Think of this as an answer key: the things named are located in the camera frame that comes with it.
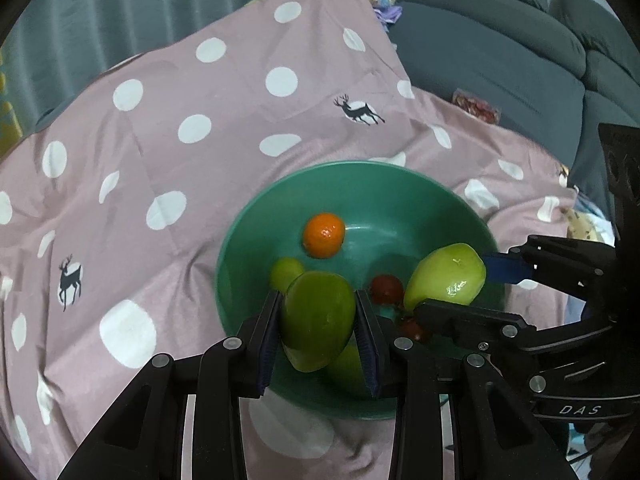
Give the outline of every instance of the silver bolt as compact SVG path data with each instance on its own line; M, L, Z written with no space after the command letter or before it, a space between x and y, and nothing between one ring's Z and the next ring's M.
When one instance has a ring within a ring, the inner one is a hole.
M236 350L242 346L242 339L239 337L228 337L222 343L222 346L227 350Z
M546 388L545 378L542 375L534 375L529 381L529 388L537 394L541 394Z
M151 359L151 364L155 368L164 368L169 364L169 356L167 354L158 354L155 355L153 359Z
M505 325L502 327L502 335L505 337L516 337L518 335L518 328L513 325Z
M394 346L401 350L408 350L414 345L414 342L411 341L408 337L398 337L394 341Z
M466 357L466 362L472 365L474 368L482 368L484 365L484 357L478 354L469 354Z

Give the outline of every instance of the orange fruit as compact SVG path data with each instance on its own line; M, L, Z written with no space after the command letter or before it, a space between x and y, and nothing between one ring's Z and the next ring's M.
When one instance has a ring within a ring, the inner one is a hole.
M320 213L306 223L302 246L313 258L330 258L344 241L344 222L333 213Z

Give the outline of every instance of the gray curtain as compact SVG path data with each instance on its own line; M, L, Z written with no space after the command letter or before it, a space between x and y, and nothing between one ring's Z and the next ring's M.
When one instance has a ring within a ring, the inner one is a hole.
M104 70L181 40L248 1L32 0L2 46L6 98L29 134Z

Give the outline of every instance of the polka dot tablecloth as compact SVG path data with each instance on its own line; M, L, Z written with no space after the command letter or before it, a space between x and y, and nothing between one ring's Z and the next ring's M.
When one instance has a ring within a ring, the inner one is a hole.
M541 148L412 87L368 0L257 0L103 74L14 150L0 169L0 413L39 480L156 352L224 337L211 279L241 208L346 159L432 176L502 250L564 235L575 199ZM509 308L546 328L565 302L523 282ZM388 475L393 421L333 420L271 392L241 407L252 480Z

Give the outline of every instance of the yellow-green fruit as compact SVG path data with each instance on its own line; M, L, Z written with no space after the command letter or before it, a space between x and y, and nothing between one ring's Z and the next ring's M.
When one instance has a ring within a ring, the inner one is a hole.
M327 376L340 390L352 397L370 399L371 394L364 382L358 346L349 342L338 358L324 369Z
M285 354L300 372L315 372L337 358L353 331L353 289L342 276L310 270L291 283L280 313Z
M305 267L297 259L288 256L279 258L271 266L269 287L285 294L289 285L303 272Z
M439 248L423 259L409 279L404 308L412 312L424 300L468 305L482 290L486 268L467 244Z

